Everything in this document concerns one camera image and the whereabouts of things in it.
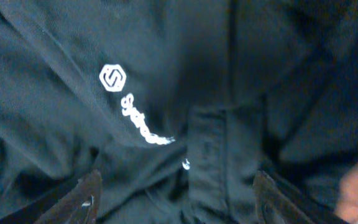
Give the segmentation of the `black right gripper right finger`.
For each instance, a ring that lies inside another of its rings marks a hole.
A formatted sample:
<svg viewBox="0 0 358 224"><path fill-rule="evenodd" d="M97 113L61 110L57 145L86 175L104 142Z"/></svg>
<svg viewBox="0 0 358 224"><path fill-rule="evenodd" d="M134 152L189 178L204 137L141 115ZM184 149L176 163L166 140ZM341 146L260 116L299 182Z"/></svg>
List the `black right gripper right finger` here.
<svg viewBox="0 0 358 224"><path fill-rule="evenodd" d="M262 224L348 224L274 172L255 174L255 210Z"/></svg>

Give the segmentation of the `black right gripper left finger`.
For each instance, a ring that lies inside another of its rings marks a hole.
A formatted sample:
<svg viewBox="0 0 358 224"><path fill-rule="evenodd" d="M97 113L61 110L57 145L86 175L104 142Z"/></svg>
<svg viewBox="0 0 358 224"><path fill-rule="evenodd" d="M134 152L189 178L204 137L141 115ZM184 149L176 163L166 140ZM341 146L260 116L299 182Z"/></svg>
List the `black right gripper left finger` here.
<svg viewBox="0 0 358 224"><path fill-rule="evenodd" d="M95 169L0 219L0 224L95 224L101 193L102 178Z"/></svg>

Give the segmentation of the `black polo shirt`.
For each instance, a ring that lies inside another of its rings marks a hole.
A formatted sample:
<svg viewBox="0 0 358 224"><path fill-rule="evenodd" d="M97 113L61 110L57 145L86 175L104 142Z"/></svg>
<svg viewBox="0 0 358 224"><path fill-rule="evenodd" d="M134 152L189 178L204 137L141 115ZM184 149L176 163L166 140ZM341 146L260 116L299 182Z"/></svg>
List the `black polo shirt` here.
<svg viewBox="0 0 358 224"><path fill-rule="evenodd" d="M96 223L257 223L260 169L335 214L357 163L358 1L0 0L0 219L95 169Z"/></svg>

